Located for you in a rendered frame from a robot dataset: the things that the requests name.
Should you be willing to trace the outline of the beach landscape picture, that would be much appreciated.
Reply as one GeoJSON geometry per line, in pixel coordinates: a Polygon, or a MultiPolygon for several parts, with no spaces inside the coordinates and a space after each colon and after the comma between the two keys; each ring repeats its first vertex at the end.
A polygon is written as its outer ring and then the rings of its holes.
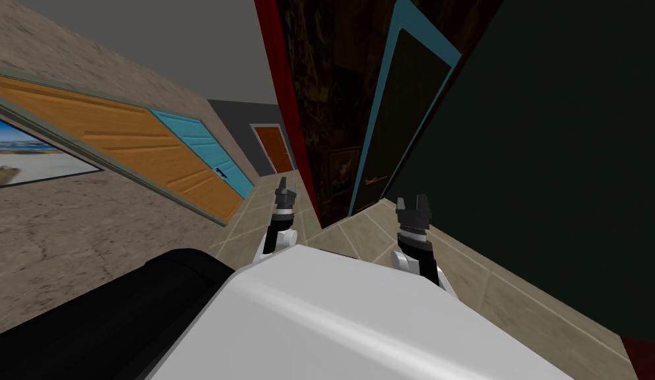
{"type": "Polygon", "coordinates": [[[0,118],[0,188],[101,170],[0,118]]]}

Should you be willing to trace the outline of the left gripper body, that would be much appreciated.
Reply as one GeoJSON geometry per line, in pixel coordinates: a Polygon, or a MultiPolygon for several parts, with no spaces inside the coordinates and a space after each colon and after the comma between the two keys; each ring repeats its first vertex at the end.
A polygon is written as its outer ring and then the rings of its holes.
{"type": "Polygon", "coordinates": [[[293,212],[296,201],[296,192],[289,189],[275,191],[276,212],[293,212]]]}

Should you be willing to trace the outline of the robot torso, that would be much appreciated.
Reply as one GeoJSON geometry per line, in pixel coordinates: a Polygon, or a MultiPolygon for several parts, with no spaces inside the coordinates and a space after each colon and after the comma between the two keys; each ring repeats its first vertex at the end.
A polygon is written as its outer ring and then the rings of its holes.
{"type": "Polygon", "coordinates": [[[147,380],[573,380],[432,281],[296,245],[237,270],[147,380]]]}

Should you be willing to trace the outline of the dark door leaf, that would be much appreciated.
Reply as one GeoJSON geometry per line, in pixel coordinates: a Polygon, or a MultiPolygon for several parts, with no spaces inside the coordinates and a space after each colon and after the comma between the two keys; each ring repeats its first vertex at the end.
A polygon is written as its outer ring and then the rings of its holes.
{"type": "Polygon", "coordinates": [[[397,34],[371,140],[354,200],[354,214],[377,202],[405,155],[450,67],[411,33],[397,34]],[[365,179],[387,179],[365,185],[365,179]]]}

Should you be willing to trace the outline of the dark framed painting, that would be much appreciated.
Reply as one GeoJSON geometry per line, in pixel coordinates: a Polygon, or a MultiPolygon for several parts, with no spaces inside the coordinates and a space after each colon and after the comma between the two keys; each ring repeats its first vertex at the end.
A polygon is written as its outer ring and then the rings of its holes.
{"type": "Polygon", "coordinates": [[[336,197],[352,190],[359,164],[360,147],[334,150],[328,155],[328,189],[336,197]]]}

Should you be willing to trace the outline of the large orange wooden door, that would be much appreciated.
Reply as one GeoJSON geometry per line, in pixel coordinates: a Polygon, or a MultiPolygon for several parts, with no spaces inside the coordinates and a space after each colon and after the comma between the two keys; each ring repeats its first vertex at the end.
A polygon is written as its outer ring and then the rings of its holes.
{"type": "Polygon", "coordinates": [[[0,75],[0,111],[220,225],[242,205],[242,197],[146,108],[0,75]]]}

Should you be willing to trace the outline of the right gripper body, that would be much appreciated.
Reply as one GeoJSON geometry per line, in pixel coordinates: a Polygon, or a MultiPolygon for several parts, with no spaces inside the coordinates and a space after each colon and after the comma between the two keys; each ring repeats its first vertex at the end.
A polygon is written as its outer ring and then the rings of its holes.
{"type": "Polygon", "coordinates": [[[429,210],[396,209],[397,222],[409,228],[429,228],[429,210]]]}

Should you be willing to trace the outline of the turquoise panelled door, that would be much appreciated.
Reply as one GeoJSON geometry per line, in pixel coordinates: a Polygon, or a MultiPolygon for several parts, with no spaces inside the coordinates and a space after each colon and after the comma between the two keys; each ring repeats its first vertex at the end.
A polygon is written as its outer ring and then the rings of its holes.
{"type": "Polygon", "coordinates": [[[215,168],[220,168],[227,178],[222,178],[217,174],[238,195],[243,199],[248,197],[253,184],[202,121],[164,111],[152,110],[151,112],[212,171],[215,172],[215,168]]]}

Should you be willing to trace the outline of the small orange door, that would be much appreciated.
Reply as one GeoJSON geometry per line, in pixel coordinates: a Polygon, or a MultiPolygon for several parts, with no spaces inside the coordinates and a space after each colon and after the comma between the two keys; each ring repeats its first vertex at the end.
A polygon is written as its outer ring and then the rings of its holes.
{"type": "Polygon", "coordinates": [[[288,145],[278,124],[252,124],[251,128],[277,174],[294,170],[288,145]]]}

